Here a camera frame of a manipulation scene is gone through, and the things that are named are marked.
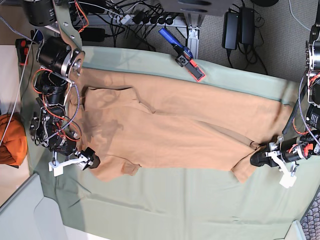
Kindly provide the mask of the robot arm image left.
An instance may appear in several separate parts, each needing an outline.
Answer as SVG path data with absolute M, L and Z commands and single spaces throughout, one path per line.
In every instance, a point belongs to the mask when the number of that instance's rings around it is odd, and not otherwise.
M 40 69 L 32 80 L 39 111 L 30 122 L 30 137 L 52 153 L 48 168 L 54 176 L 62 175 L 70 165 L 82 171 L 95 169 L 101 161 L 90 147 L 77 149 L 82 132 L 75 123 L 76 115 L 68 117 L 66 109 L 71 89 L 76 93 L 75 112 L 80 109 L 75 81 L 85 58 L 80 33 L 89 26 L 87 15 L 77 0 L 24 0 L 22 7 L 42 36 L 35 55 Z

